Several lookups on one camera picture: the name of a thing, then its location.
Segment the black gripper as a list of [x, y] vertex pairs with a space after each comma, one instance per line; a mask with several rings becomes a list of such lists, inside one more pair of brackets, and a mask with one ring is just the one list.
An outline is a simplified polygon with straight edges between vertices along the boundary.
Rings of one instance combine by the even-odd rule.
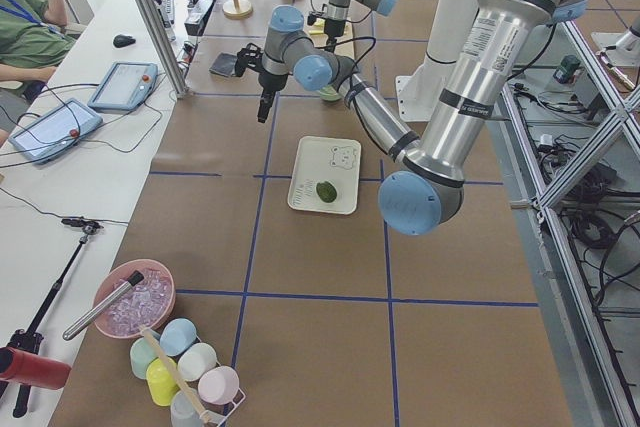
[[258, 82], [263, 92], [259, 101], [257, 120], [265, 123], [274, 103], [273, 92], [279, 92], [285, 88], [289, 69], [283, 62], [272, 59], [256, 44], [247, 44], [236, 55], [245, 63], [246, 70], [249, 69], [258, 74]]
[[328, 36], [326, 50], [334, 52], [337, 44], [337, 37], [341, 37], [345, 32], [346, 21], [348, 20], [347, 9], [326, 9], [322, 11], [310, 11], [307, 16], [307, 24], [313, 25], [318, 19], [324, 20], [323, 32]]

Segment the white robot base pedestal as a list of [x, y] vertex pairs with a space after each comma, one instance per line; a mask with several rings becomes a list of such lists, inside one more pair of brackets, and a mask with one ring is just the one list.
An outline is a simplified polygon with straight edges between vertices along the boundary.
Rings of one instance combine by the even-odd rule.
[[401, 119], [428, 121], [451, 76], [477, 15], [476, 0], [438, 0], [424, 61], [410, 76], [396, 78]]

